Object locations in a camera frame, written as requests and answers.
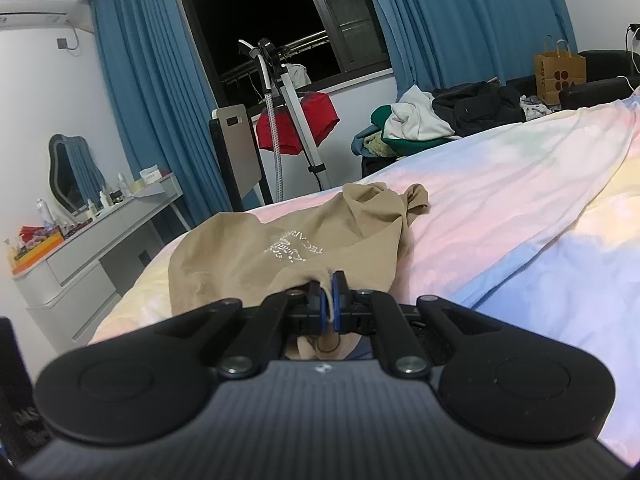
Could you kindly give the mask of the tan printed t-shirt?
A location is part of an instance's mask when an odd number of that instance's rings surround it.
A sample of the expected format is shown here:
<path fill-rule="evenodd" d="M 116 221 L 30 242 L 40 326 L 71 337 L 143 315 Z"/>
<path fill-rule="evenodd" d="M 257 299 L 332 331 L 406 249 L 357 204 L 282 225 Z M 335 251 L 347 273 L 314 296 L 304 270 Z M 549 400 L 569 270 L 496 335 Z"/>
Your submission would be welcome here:
<path fill-rule="evenodd" d="M 398 194 L 383 183 L 348 184 L 322 205 L 261 222 L 223 212 L 186 234 L 172 253 L 172 315 L 224 298 L 257 306 L 267 296 L 311 281 L 331 290 L 342 271 L 356 289 L 388 292 L 409 247 L 409 226 L 428 209 L 423 185 Z"/>

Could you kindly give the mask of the pile of clothes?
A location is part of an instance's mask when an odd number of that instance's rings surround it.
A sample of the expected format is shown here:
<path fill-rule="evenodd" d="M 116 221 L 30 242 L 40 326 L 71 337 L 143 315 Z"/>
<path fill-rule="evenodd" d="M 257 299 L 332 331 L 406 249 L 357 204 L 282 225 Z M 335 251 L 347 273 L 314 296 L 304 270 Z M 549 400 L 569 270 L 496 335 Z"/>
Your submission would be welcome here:
<path fill-rule="evenodd" d="M 532 77 L 498 79 L 423 91 L 412 86 L 393 104 L 371 114 L 371 125 L 352 139 L 363 177 L 399 159 L 499 126 L 530 122 L 560 108 L 530 92 Z"/>

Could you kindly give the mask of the white dressing table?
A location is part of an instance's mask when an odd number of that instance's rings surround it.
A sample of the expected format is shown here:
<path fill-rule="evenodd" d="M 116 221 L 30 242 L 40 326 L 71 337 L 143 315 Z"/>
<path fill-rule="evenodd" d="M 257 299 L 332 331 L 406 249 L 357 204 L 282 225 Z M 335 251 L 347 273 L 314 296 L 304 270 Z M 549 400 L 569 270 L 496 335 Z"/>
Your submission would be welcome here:
<path fill-rule="evenodd" d="M 27 312 L 58 353 L 88 344 L 122 296 L 134 286 L 165 242 L 153 220 L 169 209 L 189 225 L 176 201 L 177 177 L 168 174 L 114 206 L 13 281 Z"/>

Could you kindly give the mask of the orange tray with items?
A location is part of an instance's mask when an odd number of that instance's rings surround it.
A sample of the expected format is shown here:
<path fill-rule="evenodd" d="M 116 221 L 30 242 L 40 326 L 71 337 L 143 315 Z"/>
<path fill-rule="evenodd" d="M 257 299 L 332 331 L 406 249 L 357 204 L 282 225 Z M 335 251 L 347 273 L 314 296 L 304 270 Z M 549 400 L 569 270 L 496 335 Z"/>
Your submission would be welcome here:
<path fill-rule="evenodd" d="M 59 228 L 22 226 L 17 236 L 7 237 L 3 241 L 3 247 L 11 272 L 17 275 L 31 268 L 63 242 Z"/>

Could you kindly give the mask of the white tissue box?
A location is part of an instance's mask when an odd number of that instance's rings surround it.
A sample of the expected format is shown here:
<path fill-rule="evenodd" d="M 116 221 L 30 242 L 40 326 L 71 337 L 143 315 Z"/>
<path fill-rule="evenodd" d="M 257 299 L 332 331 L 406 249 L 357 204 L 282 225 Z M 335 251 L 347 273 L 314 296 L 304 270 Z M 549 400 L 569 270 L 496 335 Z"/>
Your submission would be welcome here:
<path fill-rule="evenodd" d="M 140 171 L 140 178 L 145 185 L 151 185 L 159 181 L 162 177 L 163 174 L 157 165 L 151 166 L 149 168 L 144 168 Z"/>

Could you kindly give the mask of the white spray bottle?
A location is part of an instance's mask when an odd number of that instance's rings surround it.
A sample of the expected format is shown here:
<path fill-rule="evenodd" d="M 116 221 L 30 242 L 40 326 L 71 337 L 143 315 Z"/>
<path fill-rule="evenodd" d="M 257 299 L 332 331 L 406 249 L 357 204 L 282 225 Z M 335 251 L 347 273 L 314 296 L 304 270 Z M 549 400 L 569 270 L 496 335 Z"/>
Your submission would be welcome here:
<path fill-rule="evenodd" d="M 37 203 L 38 214 L 43 222 L 43 226 L 47 231 L 52 230 L 55 227 L 55 220 L 52 217 L 50 208 L 45 200 L 38 198 Z"/>

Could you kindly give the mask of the wavy framed mirror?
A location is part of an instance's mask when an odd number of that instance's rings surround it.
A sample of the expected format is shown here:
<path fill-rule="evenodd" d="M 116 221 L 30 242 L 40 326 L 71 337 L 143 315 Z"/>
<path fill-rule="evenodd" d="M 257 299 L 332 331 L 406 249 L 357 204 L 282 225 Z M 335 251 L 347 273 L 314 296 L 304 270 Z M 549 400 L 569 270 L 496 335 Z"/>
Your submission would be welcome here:
<path fill-rule="evenodd" d="M 55 133 L 48 144 L 49 185 L 53 197 L 70 214 L 80 214 L 89 204 L 101 208 L 100 193 L 106 181 L 93 160 L 83 136 Z"/>

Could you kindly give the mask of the left blue curtain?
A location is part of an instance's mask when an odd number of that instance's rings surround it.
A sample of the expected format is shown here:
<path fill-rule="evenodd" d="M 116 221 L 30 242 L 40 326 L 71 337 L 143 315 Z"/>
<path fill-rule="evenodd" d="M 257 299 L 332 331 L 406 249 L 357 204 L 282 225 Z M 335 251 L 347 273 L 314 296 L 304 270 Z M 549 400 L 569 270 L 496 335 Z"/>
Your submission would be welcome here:
<path fill-rule="evenodd" d="M 170 170 L 193 224 L 230 210 L 208 128 L 217 103 L 179 0 L 89 0 L 89 6 L 132 172 Z"/>

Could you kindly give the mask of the blue curtain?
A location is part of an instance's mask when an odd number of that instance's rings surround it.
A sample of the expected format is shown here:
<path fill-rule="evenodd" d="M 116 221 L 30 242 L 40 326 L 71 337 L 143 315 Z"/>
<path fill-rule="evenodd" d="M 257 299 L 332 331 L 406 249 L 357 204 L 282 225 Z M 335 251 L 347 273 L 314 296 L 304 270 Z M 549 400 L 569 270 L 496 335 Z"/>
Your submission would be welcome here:
<path fill-rule="evenodd" d="M 132 172 L 170 170 L 193 224 L 230 210 L 208 128 L 217 103 L 179 0 L 89 0 L 89 6 Z"/>
<path fill-rule="evenodd" d="M 544 38 L 575 34 L 565 0 L 372 0 L 404 94 L 533 75 Z"/>

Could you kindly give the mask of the dark window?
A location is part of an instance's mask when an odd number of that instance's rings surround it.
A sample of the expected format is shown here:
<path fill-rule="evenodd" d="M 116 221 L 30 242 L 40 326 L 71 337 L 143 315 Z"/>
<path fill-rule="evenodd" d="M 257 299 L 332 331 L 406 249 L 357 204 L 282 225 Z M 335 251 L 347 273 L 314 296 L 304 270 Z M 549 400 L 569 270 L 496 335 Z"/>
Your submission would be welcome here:
<path fill-rule="evenodd" d="M 182 0 L 206 76 L 221 105 L 256 108 L 260 73 L 241 44 L 270 41 L 323 90 L 390 67 L 372 0 Z"/>

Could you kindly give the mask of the right blue curtain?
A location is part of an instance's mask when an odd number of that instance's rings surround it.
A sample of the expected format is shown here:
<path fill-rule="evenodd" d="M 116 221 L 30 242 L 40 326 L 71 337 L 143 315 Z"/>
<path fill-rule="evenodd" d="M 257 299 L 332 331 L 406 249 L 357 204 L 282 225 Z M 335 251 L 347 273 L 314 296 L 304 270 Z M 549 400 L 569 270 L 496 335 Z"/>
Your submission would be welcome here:
<path fill-rule="evenodd" d="M 544 38 L 575 34 L 565 0 L 372 0 L 404 94 L 533 75 Z"/>

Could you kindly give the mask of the brown paper bag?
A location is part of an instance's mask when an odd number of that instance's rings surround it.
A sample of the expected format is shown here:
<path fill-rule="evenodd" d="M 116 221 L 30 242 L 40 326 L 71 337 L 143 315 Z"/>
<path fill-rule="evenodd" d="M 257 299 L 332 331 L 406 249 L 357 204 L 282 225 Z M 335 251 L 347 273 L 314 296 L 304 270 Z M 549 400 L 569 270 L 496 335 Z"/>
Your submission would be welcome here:
<path fill-rule="evenodd" d="M 544 37 L 544 50 L 534 55 L 537 96 L 548 106 L 560 104 L 560 92 L 587 80 L 586 58 L 573 53 L 566 39 Z"/>

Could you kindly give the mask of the white air conditioner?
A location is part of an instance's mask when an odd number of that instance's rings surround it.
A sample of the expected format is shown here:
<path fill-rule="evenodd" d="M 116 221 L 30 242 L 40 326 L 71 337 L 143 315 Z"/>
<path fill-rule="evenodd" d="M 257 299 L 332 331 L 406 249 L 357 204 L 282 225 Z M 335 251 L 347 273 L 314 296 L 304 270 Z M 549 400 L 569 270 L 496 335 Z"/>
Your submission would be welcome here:
<path fill-rule="evenodd" d="M 56 0 L 2 0 L 2 29 L 64 25 L 76 3 Z"/>

